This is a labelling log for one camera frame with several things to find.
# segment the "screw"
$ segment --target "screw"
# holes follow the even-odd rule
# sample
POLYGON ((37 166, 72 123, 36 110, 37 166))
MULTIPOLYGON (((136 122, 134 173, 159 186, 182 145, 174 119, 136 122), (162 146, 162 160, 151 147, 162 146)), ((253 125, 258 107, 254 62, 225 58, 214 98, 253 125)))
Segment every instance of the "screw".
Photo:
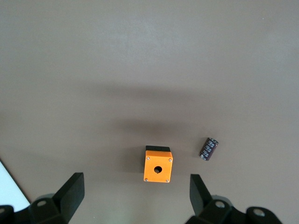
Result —
POLYGON ((261 217, 265 216, 265 213, 260 209, 253 209, 253 213, 256 214, 257 216, 261 216, 261 217))
POLYGON ((37 203, 38 207, 41 207, 43 205, 45 205, 47 202, 46 201, 40 201, 39 203, 37 203))
POLYGON ((225 208, 225 204, 221 201, 216 201, 215 205, 220 209, 225 208))

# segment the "orange box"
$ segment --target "orange box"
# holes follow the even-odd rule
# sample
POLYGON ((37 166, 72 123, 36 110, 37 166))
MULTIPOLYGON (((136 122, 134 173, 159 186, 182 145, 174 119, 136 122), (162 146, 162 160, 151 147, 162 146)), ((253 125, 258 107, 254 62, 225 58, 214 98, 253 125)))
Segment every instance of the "orange box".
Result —
POLYGON ((146 146, 143 180, 169 183, 172 163, 173 157, 169 147, 146 146))

